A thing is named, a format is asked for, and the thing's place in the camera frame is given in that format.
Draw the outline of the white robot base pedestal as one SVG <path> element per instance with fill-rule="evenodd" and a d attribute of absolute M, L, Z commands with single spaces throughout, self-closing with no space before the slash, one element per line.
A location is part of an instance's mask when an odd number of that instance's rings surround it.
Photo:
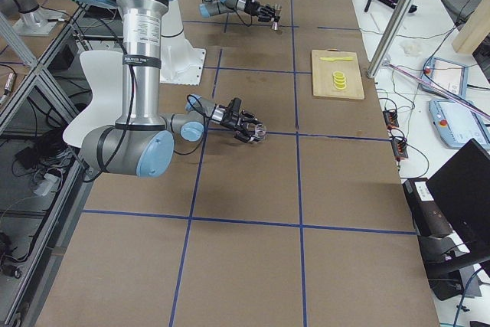
<path fill-rule="evenodd" d="M 162 17 L 160 82 L 197 86 L 206 50 L 195 48 L 185 36 L 178 0 L 170 1 Z"/>

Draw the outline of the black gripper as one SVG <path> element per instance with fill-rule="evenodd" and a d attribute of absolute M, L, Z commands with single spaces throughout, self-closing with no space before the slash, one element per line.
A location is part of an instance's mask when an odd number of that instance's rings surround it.
<path fill-rule="evenodd" d="M 260 22 L 277 23 L 279 21 L 279 16 L 273 15 L 273 12 L 279 12 L 279 4 L 261 5 L 257 0 L 246 0 L 243 11 L 252 17 L 257 17 Z"/>
<path fill-rule="evenodd" d="M 253 134 L 248 127 L 263 127 L 263 123 L 246 110 L 236 114 L 226 108 L 220 124 L 229 130 L 233 130 L 234 138 L 241 142 L 252 144 L 260 141 L 260 137 Z"/>

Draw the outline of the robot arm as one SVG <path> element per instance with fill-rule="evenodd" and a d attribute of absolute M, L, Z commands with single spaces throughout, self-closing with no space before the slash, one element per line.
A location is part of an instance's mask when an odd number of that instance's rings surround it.
<path fill-rule="evenodd" d="M 113 9 L 122 19 L 117 51 L 85 51 L 80 63 L 92 99 L 64 131 L 98 174 L 158 177 L 175 154 L 175 140 L 201 142 L 208 125 L 245 143 L 263 140 L 265 126 L 233 98 L 227 105 L 191 94 L 183 113 L 160 113 L 165 81 L 198 81 L 204 51 L 183 33 L 178 0 L 71 0 Z"/>
<path fill-rule="evenodd" d="M 276 30 L 282 8 L 280 5 L 261 4 L 258 0 L 201 0 L 199 9 L 204 18 L 243 12 L 259 22 L 271 23 Z"/>

